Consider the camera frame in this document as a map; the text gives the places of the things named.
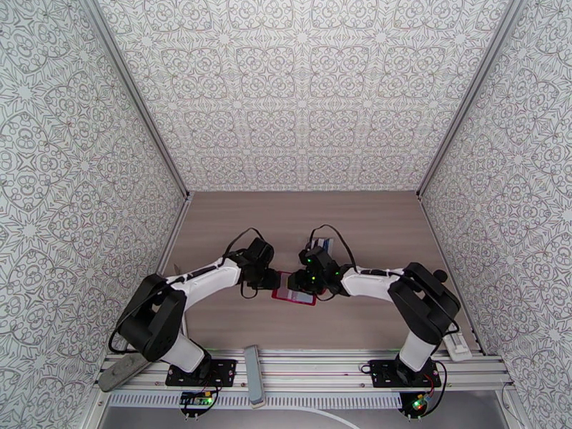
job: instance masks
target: patterned wallpaper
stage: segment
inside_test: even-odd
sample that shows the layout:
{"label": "patterned wallpaper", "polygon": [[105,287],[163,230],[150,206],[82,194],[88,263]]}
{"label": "patterned wallpaper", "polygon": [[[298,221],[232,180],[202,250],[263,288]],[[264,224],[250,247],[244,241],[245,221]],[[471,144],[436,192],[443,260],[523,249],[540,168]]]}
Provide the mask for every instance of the patterned wallpaper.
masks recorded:
{"label": "patterned wallpaper", "polygon": [[507,0],[99,0],[193,190],[414,189]]}
{"label": "patterned wallpaper", "polygon": [[572,0],[530,0],[423,197],[537,428],[572,428]]}
{"label": "patterned wallpaper", "polygon": [[77,0],[0,17],[0,427],[75,428],[182,195]]}

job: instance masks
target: white cable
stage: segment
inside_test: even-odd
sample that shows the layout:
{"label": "white cable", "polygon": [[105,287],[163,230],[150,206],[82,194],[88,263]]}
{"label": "white cable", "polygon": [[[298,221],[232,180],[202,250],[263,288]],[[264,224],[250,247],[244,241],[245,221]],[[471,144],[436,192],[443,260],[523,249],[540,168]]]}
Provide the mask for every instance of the white cable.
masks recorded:
{"label": "white cable", "polygon": [[335,420],[339,423],[342,423],[343,425],[346,425],[349,428],[352,429],[360,429],[358,426],[354,425],[352,422],[347,421],[344,418],[338,417],[335,414],[330,414],[327,413],[326,411],[322,411],[322,410],[317,410],[314,408],[291,408],[291,407],[274,407],[274,406],[263,406],[261,408],[259,408],[260,410],[268,410],[268,411],[305,411],[306,413],[313,413],[313,414],[318,414],[321,415],[323,417],[327,417],[327,418],[331,418],[332,420]]}

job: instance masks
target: wooden tabletop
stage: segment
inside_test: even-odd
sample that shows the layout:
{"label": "wooden tabletop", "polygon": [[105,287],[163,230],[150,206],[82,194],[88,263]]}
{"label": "wooden tabletop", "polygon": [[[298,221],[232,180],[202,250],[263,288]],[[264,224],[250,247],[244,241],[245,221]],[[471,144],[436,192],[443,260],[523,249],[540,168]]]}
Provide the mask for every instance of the wooden tabletop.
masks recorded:
{"label": "wooden tabletop", "polygon": [[[256,227],[275,248],[271,266],[301,267],[297,255],[312,228],[329,223],[341,232],[362,267],[396,268],[415,261],[445,269],[413,192],[199,192],[196,193],[167,264],[183,272],[213,262],[229,241]],[[337,236],[333,257],[349,257]],[[254,233],[236,248],[247,247]],[[457,316],[465,339],[478,349],[464,313]],[[273,300],[261,291],[244,300],[238,287],[217,292],[187,313],[189,336],[209,348],[257,344],[272,349],[396,349],[408,328],[393,304],[368,297],[337,296],[316,306]]]}

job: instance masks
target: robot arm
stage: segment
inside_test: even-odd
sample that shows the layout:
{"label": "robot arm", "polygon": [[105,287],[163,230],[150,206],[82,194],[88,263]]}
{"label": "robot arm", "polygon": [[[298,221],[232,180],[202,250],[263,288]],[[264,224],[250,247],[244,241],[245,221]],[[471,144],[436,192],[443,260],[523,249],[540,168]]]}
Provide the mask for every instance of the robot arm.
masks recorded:
{"label": "robot arm", "polygon": [[231,252],[210,265],[183,275],[146,277],[122,313],[116,330],[148,361],[163,360],[185,372],[195,371],[210,355],[179,331],[184,313],[219,290],[246,282],[271,289],[280,285],[268,267],[270,244],[257,237],[246,250]]}
{"label": "robot arm", "polygon": [[300,261],[305,269],[291,275],[291,290],[319,295],[328,289],[334,295],[370,296],[395,304],[410,330],[397,358],[398,365],[405,366],[402,378],[424,370],[460,309],[457,297],[443,285],[447,274],[431,274],[419,263],[396,270],[340,267],[321,247],[303,250]]}

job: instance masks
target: red object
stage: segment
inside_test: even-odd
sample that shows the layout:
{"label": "red object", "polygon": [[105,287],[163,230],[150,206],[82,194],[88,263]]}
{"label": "red object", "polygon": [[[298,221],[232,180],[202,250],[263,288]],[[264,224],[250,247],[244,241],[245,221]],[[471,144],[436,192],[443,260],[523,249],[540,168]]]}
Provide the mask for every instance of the red object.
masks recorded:
{"label": "red object", "polygon": [[315,295],[309,295],[304,292],[296,292],[288,288],[288,277],[291,275],[290,272],[278,272],[280,273],[280,287],[272,291],[272,299],[278,299],[281,301],[288,301],[302,305],[316,305]]}

